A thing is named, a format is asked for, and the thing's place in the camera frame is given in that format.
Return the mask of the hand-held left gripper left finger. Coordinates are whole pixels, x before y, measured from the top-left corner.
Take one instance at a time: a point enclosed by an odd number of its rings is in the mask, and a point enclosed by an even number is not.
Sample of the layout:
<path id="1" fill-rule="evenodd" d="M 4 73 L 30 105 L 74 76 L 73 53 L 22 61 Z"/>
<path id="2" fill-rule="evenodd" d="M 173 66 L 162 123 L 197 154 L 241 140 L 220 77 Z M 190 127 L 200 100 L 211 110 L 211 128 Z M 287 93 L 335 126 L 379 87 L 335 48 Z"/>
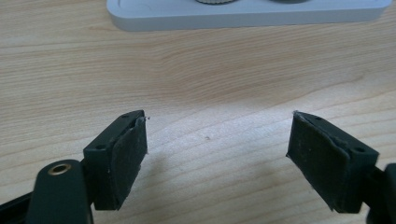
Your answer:
<path id="1" fill-rule="evenodd" d="M 143 110 L 119 116 L 83 149 L 89 196 L 96 210 L 121 208 L 147 153 Z"/>

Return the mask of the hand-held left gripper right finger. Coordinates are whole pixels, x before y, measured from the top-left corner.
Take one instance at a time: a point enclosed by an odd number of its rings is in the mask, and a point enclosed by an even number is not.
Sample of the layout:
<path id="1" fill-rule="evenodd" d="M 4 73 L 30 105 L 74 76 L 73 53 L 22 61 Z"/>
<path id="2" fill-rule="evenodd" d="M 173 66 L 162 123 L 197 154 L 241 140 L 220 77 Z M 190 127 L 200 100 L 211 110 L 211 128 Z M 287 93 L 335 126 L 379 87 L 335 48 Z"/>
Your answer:
<path id="1" fill-rule="evenodd" d="M 293 113 L 287 157 L 332 210 L 351 214 L 361 210 L 361 187 L 378 156 L 326 119 Z"/>

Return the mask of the small grey white sneaker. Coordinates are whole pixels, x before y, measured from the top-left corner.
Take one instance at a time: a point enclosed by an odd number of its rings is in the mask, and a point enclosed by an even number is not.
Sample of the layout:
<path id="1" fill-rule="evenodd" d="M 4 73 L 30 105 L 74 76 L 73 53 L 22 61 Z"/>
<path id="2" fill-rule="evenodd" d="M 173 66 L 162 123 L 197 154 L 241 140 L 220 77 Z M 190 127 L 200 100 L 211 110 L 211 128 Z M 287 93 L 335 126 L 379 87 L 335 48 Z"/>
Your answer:
<path id="1" fill-rule="evenodd" d="M 195 1 L 208 5 L 221 5 L 221 4 L 228 4 L 236 0 L 195 0 Z"/>
<path id="2" fill-rule="evenodd" d="M 275 2 L 277 4 L 302 4 L 305 2 L 309 2 L 311 0 L 269 0 L 271 2 Z"/>

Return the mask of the white two-tier shoe rack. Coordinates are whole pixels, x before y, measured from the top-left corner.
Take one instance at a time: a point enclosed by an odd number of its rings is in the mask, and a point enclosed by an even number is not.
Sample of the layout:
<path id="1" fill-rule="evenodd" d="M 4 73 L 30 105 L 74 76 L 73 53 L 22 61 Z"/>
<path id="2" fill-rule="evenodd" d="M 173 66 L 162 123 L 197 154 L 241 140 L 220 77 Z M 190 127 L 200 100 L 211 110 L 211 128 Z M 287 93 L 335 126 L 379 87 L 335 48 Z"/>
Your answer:
<path id="1" fill-rule="evenodd" d="M 195 0 L 106 0 L 106 9 L 121 30 L 146 32 L 373 21 L 392 1 L 311 0 L 284 5 L 236 0 L 208 5 Z"/>

